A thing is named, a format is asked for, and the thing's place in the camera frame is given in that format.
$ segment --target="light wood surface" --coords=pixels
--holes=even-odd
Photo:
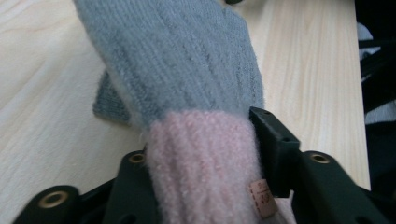
[[[245,0],[266,108],[369,188],[352,0]],[[39,191],[113,178],[140,132],[97,119],[104,65],[71,1],[0,1],[0,223]]]

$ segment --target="mounting hole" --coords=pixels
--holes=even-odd
[[[38,206],[41,208],[52,208],[58,206],[61,203],[64,203],[68,197],[67,192],[65,191],[55,191],[44,196],[40,202],[38,202]]]
[[[355,221],[359,224],[373,224],[367,217],[356,217]]]
[[[136,216],[128,214],[119,219],[118,224],[134,224],[136,223]]]
[[[143,161],[145,161],[145,155],[144,155],[144,154],[141,154],[141,153],[139,153],[139,154],[134,154],[133,156],[131,156],[131,157],[129,158],[129,161],[130,161],[131,163],[140,163],[140,162],[143,162]]]
[[[318,163],[326,164],[326,163],[330,162],[330,160],[327,159],[325,156],[322,156],[322,155],[319,155],[319,154],[311,154],[310,158],[311,158],[312,161],[315,161],[315,162],[318,162]]]

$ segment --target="wood grain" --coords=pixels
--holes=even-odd
[[[354,2],[246,1],[247,20],[272,111],[302,150],[334,156],[370,188]]]
[[[266,108],[369,188],[351,0],[245,0]],[[39,191],[111,179],[140,132],[92,115],[104,65],[71,1],[0,2],[0,223]]]

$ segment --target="brown tag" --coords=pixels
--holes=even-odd
[[[248,190],[261,218],[270,217],[277,212],[276,202],[265,179],[249,184]]]

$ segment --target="metal grommet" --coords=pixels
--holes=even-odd
[[[58,198],[53,201],[51,200],[51,198],[53,197],[58,197]],[[38,206],[41,208],[52,208],[58,206],[61,203],[64,203],[67,197],[68,197],[67,192],[58,190],[47,194],[44,198],[40,200],[40,202],[38,202]]]
[[[315,162],[318,162],[318,163],[323,163],[323,164],[330,163],[330,160],[327,159],[327,157],[322,156],[322,155],[317,154],[317,153],[311,154],[311,156],[309,158],[311,158],[312,161],[315,161]]]
[[[139,153],[139,154],[134,154],[133,156],[131,156],[130,158],[129,158],[129,161],[131,162],[131,163],[140,163],[140,162],[143,162],[145,160],[145,155],[144,154],[141,154],[141,153]]]

